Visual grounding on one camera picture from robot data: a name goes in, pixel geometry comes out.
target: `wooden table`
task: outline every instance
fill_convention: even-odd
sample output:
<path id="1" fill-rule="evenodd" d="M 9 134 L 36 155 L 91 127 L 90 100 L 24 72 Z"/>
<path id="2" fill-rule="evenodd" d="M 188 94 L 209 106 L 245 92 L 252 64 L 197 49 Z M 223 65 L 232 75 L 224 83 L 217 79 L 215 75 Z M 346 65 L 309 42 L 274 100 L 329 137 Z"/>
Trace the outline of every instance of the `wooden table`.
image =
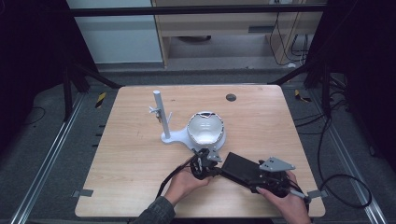
<path id="1" fill-rule="evenodd" d="M 173 113 L 171 131 L 184 128 L 196 112 L 213 111 L 223 119 L 227 133 L 219 151 L 224 161 L 229 152 L 251 161 L 274 156 L 296 166 L 293 172 L 303 191 L 318 188 L 280 87 L 123 87 L 84 185 L 84 189 L 93 190 L 93 195 L 79 198 L 77 216 L 138 217 L 154 201 L 163 180 L 192 156 L 184 145 L 162 142 L 163 126 L 149 113 L 149 106 L 156 106 L 153 91 L 162 93 L 167 115 Z M 226 99 L 229 93 L 236 95 L 236 101 Z M 222 176 L 193 192 L 175 209 L 177 217 L 280 216 L 261 195 Z M 324 213 L 322 200 L 314 199 L 310 216 L 321 217 Z"/>

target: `person's right hand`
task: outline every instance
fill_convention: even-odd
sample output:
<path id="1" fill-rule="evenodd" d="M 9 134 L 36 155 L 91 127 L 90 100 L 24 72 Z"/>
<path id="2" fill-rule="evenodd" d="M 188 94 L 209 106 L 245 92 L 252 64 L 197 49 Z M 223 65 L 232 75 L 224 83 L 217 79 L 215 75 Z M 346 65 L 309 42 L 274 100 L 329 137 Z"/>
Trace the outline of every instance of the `person's right hand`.
<path id="1" fill-rule="evenodd" d="M 290 180 L 297 183 L 294 173 L 286 172 Z M 257 191 L 268 201 L 270 201 L 280 212 L 289 224 L 310 224 L 311 219 L 306 211 L 305 203 L 302 198 L 289 193 L 284 198 L 275 196 L 267 189 L 257 188 Z"/>

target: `black handheld controller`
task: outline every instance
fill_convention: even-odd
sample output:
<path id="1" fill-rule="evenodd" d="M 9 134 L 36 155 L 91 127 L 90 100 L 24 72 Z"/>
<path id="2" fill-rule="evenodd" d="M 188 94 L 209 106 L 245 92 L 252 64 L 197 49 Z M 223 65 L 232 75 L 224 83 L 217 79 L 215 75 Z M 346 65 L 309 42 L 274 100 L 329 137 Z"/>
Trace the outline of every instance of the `black handheld controller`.
<path id="1" fill-rule="evenodd" d="M 256 188 L 268 189 L 277 197 L 289 194 L 290 182 L 285 171 L 267 172 L 259 169 L 260 164 L 230 152 L 225 160 L 221 175 L 259 193 Z"/>

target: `sleeve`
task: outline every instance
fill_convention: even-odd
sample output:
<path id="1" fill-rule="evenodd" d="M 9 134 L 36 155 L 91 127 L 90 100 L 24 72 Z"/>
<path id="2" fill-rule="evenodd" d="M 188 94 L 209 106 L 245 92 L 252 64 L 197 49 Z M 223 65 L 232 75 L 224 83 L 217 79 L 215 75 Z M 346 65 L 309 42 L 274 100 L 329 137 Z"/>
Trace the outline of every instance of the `sleeve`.
<path id="1" fill-rule="evenodd" d="M 168 224 L 174 217 L 174 207 L 161 196 L 143 211 L 133 224 Z"/>

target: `black vertical post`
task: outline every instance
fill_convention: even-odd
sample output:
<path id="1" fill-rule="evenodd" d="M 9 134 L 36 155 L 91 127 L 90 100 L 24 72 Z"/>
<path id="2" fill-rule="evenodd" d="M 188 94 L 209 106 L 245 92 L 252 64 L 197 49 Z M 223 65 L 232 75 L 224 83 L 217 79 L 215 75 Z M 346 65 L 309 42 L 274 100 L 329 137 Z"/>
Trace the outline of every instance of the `black vertical post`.
<path id="1" fill-rule="evenodd" d="M 322 77 L 322 109 L 329 119 L 332 116 L 332 110 L 330 108 L 330 66 L 327 63 L 324 64 Z"/>
<path id="2" fill-rule="evenodd" d="M 71 81 L 68 75 L 67 68 L 63 71 L 64 78 L 64 121 L 67 121 L 73 111 L 72 106 L 72 90 L 71 90 Z"/>

